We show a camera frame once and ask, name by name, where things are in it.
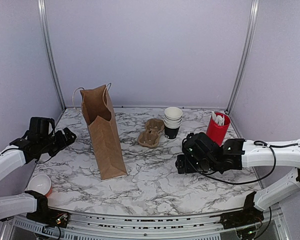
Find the brown paper bag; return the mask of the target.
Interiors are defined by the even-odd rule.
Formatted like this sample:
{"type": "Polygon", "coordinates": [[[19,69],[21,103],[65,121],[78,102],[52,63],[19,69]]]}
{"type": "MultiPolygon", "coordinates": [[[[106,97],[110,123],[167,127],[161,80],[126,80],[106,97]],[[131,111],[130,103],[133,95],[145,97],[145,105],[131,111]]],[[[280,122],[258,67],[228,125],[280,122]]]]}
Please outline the brown paper bag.
{"type": "Polygon", "coordinates": [[[102,180],[128,174],[123,160],[116,114],[109,95],[110,87],[111,84],[94,89],[78,87],[72,94],[75,97],[76,92],[80,92],[81,113],[87,125],[102,180]]]}

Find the cardboard cup carrier tray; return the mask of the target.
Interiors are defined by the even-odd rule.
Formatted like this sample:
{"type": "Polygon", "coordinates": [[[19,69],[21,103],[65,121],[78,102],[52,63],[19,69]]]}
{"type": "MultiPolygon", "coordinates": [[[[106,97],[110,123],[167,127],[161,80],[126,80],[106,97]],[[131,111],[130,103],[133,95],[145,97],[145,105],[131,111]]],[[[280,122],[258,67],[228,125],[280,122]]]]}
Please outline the cardboard cup carrier tray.
{"type": "Polygon", "coordinates": [[[151,118],[145,123],[145,130],[137,138],[139,145],[147,148],[156,148],[160,137],[165,129],[164,121],[158,118],[151,118]]]}

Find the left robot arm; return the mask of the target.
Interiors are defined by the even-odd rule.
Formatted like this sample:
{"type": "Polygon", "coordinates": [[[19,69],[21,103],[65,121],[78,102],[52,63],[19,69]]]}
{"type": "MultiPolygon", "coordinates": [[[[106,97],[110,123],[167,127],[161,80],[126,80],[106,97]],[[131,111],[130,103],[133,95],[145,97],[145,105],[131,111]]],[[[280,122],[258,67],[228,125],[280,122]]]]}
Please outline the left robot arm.
{"type": "Polygon", "coordinates": [[[39,223],[61,225],[60,217],[68,213],[49,208],[46,195],[27,190],[26,185],[42,155],[52,159],[76,138],[67,127],[56,130],[52,118],[32,117],[24,135],[0,151],[0,221],[26,214],[28,219],[39,223]]]}

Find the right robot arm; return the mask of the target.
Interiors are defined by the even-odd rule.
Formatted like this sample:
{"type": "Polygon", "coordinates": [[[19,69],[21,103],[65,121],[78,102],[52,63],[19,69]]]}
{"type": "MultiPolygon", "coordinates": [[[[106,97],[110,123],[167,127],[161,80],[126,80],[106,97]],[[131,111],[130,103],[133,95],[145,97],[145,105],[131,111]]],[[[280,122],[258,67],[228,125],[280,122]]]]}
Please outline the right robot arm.
{"type": "Polygon", "coordinates": [[[291,171],[268,187],[245,197],[243,208],[221,214],[224,229],[254,224],[264,219],[263,212],[275,203],[300,191],[300,139],[291,141],[248,140],[230,138],[218,145],[205,133],[191,132],[183,139],[182,154],[177,156],[175,167],[179,174],[198,173],[213,179],[214,173],[229,170],[271,167],[290,167],[291,171]]]}

